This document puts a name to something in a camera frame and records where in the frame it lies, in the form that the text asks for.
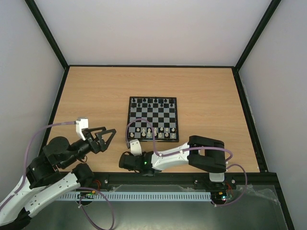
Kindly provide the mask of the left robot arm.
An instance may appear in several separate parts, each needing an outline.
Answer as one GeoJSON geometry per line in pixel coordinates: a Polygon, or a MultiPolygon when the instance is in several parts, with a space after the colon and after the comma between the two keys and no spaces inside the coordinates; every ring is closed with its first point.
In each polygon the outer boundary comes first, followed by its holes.
{"type": "Polygon", "coordinates": [[[84,138],[74,143],[62,136],[53,138],[26,167],[25,175],[0,204],[2,230],[23,229],[66,192],[92,184],[94,173],[85,161],[86,155],[106,151],[116,130],[86,128],[82,133],[84,138]]]}

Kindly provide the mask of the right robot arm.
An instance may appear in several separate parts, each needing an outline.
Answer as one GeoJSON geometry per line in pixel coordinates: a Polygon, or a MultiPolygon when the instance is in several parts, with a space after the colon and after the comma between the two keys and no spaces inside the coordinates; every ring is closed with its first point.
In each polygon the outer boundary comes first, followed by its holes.
{"type": "Polygon", "coordinates": [[[201,136],[190,136],[183,145],[164,151],[142,151],[140,142],[130,142],[130,151],[121,155],[119,167],[137,171],[143,175],[153,175],[168,168],[188,164],[209,173],[213,187],[221,187],[226,182],[226,149],[224,142],[201,136]]]}

